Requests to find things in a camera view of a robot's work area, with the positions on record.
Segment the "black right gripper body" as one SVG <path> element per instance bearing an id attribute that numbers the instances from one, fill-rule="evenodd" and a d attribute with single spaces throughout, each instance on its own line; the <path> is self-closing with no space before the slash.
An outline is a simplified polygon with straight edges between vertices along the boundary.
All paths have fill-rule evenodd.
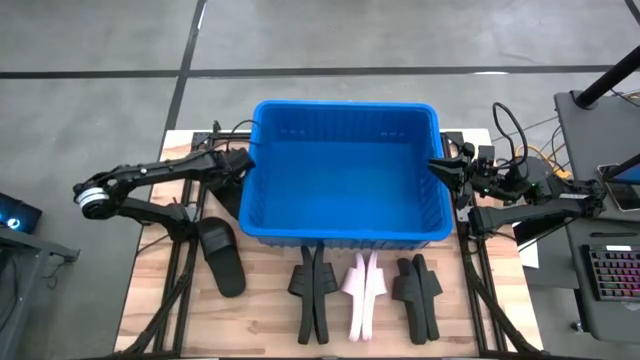
<path id="1" fill-rule="evenodd" d="M 477 159 L 471 163 L 471 167 L 467 171 L 466 180 L 472 189 L 482 197 L 501 197 L 500 185 L 503 176 L 498 172 L 497 168 L 486 159 Z"/>

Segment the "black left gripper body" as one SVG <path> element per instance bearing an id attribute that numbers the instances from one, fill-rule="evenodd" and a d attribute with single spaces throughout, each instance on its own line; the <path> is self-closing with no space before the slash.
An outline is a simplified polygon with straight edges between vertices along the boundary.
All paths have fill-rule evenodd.
<path id="1" fill-rule="evenodd" d="M 198 158 L 204 162 L 196 181 L 204 184 L 224 184 L 228 176 L 227 153 L 223 150 L 198 150 L 195 152 Z"/>

